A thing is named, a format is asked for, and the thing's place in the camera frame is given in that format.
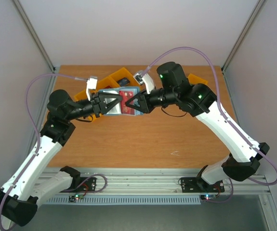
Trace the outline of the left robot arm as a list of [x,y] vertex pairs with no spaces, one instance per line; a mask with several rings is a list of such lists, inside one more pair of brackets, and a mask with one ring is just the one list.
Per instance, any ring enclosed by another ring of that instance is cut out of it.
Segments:
[[75,130],[72,120],[104,115],[122,101],[119,94],[99,92],[90,99],[74,102],[65,90],[50,94],[48,116],[37,143],[14,175],[0,188],[0,231],[13,229],[11,223],[24,226],[38,208],[59,192],[75,192],[83,181],[80,172],[63,167],[49,180],[36,181],[51,159],[64,147]]

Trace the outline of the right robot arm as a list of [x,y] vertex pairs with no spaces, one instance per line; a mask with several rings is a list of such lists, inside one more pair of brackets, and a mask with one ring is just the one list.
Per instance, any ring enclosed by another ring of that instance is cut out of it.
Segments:
[[149,74],[137,72],[133,77],[145,90],[126,101],[126,106],[144,114],[154,108],[166,108],[175,104],[178,108],[206,125],[228,148],[230,154],[223,160],[204,166],[198,173],[197,186],[209,190],[215,183],[231,178],[244,181],[256,173],[262,156],[269,146],[255,140],[246,142],[244,131],[237,132],[239,125],[224,110],[218,108],[215,93],[205,84],[191,84],[180,64],[167,62],[157,68],[162,88],[156,89]]

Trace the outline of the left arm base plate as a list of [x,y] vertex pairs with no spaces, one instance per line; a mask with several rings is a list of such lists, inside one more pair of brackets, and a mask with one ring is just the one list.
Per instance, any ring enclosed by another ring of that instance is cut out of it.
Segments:
[[86,180],[87,177],[81,177],[78,183],[71,188],[71,193],[84,193],[85,191],[94,192],[96,188],[96,177],[91,177]]

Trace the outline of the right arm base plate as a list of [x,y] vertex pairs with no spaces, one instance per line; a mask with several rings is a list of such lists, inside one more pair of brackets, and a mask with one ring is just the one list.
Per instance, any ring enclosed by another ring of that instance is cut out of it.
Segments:
[[224,193],[223,181],[218,181],[214,185],[197,181],[196,177],[179,178],[178,184],[181,186],[183,193]]

